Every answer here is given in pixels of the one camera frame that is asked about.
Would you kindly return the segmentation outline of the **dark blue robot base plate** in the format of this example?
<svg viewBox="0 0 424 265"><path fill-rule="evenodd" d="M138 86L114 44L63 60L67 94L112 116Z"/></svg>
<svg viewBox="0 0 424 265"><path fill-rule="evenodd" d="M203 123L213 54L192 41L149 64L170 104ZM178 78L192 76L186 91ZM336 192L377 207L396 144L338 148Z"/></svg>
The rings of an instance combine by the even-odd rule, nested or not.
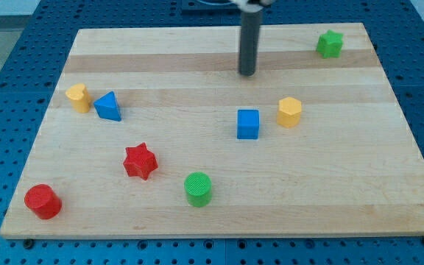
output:
<svg viewBox="0 0 424 265"><path fill-rule="evenodd" d="M229 0L180 0L182 14L238 12L237 6Z"/></svg>

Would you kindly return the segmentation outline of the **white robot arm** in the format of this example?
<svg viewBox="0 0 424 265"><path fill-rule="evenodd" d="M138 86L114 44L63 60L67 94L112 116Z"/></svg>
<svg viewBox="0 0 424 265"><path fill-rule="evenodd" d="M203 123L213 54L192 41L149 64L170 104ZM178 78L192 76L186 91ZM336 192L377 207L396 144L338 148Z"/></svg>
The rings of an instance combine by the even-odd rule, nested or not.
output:
<svg viewBox="0 0 424 265"><path fill-rule="evenodd" d="M235 4L242 12L256 13L271 6L276 0L230 0L230 2Z"/></svg>

